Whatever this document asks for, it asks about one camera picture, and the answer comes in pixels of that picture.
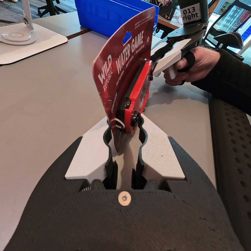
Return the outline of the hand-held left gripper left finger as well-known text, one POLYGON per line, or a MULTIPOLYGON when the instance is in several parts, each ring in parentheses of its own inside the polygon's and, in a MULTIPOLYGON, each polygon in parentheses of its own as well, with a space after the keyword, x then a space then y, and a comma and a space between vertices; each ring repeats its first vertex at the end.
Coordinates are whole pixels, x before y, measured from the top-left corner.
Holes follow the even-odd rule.
POLYGON ((106 189, 116 189, 118 165, 112 159, 111 139, 111 126, 103 118, 83 135, 65 178, 87 179, 90 183, 99 179, 106 189))

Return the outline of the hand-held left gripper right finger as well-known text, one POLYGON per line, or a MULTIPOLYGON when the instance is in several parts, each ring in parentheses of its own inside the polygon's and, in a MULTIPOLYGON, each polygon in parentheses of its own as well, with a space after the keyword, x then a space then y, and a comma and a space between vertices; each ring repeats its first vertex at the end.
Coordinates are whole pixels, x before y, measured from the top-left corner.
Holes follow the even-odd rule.
POLYGON ((148 180, 155 180, 159 187, 164 180, 184 180, 168 135, 145 115, 138 117, 139 148, 136 169, 132 170, 132 188, 143 189, 148 180))

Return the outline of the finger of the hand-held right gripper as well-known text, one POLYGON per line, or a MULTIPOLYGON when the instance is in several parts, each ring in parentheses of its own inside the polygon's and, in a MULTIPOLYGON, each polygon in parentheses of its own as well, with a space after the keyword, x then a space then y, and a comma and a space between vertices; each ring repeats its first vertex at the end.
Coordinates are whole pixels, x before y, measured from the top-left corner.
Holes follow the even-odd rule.
POLYGON ((151 60, 157 61, 159 58, 163 57, 168 51, 170 51, 173 46, 169 45, 167 42, 161 42, 156 47, 151 50, 151 60))
POLYGON ((170 77, 176 77, 177 69, 174 64, 181 59, 181 50, 186 47, 191 38, 176 42, 173 48, 167 52, 162 59, 159 59, 155 65, 152 75, 158 77, 162 71, 168 69, 170 77))

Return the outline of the red handheld toy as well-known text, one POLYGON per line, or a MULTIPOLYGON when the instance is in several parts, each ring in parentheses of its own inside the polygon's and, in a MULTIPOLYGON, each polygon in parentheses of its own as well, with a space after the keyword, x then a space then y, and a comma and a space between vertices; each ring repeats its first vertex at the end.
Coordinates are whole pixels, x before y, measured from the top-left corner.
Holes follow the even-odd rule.
POLYGON ((93 61, 93 78, 103 103, 118 152, 122 141, 119 105, 135 77, 140 64, 150 59, 155 7, 135 15, 105 43, 93 61))

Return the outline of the person's right forearm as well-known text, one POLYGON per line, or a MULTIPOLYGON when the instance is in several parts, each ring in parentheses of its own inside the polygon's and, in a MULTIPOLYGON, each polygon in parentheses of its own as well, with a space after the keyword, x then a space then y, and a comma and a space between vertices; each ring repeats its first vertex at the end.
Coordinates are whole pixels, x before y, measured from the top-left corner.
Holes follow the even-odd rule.
POLYGON ((223 49, 216 66, 205 78, 191 84, 251 115, 251 67, 223 49))

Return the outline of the person's right hand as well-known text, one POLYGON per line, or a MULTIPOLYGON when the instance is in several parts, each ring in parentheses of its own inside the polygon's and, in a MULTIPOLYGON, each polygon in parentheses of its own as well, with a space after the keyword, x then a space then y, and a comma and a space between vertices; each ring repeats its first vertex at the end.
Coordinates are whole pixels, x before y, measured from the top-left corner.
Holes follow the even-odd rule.
POLYGON ((177 72, 176 77, 171 80, 168 70, 164 70, 165 83, 170 86, 181 85, 185 82, 201 80, 216 66, 220 59, 220 53, 204 47, 196 47, 190 50, 195 56, 195 63, 188 72, 177 72))

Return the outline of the wooden table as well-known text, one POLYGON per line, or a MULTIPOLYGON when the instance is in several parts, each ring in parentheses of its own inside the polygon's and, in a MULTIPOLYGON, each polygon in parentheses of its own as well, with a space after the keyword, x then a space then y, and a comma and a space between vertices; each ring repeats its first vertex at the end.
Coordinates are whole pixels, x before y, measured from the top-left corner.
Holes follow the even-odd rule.
POLYGON ((166 27, 169 27, 171 29, 178 29, 183 27, 183 24, 180 24, 179 22, 174 22, 174 21, 170 21, 170 20, 166 20, 165 18, 163 18, 162 16, 158 15, 158 23, 162 24, 166 27))

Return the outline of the toy car box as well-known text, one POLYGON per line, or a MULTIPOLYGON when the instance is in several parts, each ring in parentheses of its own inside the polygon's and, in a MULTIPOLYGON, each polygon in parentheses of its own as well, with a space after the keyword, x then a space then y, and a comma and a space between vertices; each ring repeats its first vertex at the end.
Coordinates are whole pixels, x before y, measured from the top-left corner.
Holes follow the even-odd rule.
POLYGON ((155 4, 159 7, 159 15, 171 21, 178 6, 178 0, 155 0, 155 4))

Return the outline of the black office chair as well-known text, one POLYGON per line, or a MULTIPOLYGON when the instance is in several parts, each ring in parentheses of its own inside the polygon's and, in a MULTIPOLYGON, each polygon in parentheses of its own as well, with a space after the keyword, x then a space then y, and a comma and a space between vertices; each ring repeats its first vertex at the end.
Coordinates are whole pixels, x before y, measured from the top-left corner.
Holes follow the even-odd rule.
POLYGON ((47 13, 49 13, 50 16, 53 16, 53 15, 56 15, 56 14, 59 15, 60 12, 67 13, 66 11, 59 8, 58 6, 55 6, 53 4, 52 0, 46 0, 46 5, 38 8, 39 17, 43 17, 47 13))
POLYGON ((241 62, 244 60, 244 58, 241 55, 227 48, 228 46, 230 46, 236 49, 243 49, 243 40, 239 33, 237 32, 225 33, 215 36, 214 39, 218 41, 215 47, 216 49, 219 48, 219 46, 222 44, 221 49, 224 49, 225 51, 230 53, 232 56, 234 56, 241 62))

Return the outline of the blue plastic bin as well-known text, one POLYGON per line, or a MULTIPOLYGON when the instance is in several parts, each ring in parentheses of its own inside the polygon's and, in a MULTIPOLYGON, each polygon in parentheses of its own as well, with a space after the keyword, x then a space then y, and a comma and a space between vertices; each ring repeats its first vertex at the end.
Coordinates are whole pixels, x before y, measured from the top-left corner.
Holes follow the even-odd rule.
POLYGON ((75 0, 81 26, 111 37, 121 25, 148 8, 155 7, 154 30, 159 6, 140 0, 75 0))

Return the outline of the black perforated foam pad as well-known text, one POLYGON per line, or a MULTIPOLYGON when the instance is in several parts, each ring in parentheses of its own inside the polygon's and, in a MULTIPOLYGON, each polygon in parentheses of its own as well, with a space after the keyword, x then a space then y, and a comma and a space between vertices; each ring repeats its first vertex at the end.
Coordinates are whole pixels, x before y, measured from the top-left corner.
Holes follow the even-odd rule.
POLYGON ((246 114, 210 95, 219 195, 235 234, 251 250, 251 128, 246 114))

